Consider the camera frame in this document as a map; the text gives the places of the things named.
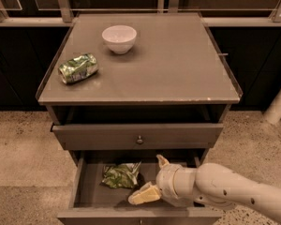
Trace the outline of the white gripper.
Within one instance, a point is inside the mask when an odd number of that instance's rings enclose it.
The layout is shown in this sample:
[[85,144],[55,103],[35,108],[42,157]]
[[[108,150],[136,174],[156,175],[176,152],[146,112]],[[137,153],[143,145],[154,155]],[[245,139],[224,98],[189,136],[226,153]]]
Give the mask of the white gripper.
[[160,171],[156,176],[156,185],[151,182],[143,185],[128,197],[128,202],[133,205],[151,203],[161,199],[177,200],[178,195],[174,189],[174,175],[182,168],[178,164],[170,164],[169,161],[158,154],[156,156]]

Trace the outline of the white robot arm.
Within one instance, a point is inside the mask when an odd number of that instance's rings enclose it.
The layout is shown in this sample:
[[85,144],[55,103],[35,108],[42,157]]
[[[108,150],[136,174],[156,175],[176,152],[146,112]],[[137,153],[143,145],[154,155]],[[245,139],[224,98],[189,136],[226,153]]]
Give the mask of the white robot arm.
[[216,163],[187,168],[159,155],[159,172],[128,197],[133,205],[160,199],[177,207],[190,203],[207,204],[229,210],[236,204],[249,207],[281,224],[281,188],[247,179]]

